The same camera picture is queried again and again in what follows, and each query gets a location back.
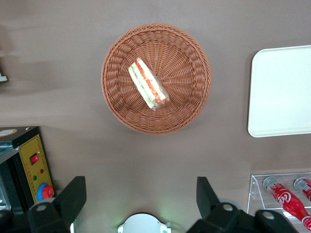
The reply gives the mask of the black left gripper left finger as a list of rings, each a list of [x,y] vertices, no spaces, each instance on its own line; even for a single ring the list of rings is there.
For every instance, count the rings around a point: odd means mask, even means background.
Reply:
[[[69,233],[86,203],[86,178],[76,176],[56,197],[41,201],[27,213],[32,233]]]

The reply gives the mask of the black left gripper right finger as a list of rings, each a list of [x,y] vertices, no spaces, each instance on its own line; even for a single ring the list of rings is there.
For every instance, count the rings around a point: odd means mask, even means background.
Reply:
[[[206,177],[198,177],[196,203],[201,215],[189,233],[251,233],[253,218],[229,202],[220,202]]]

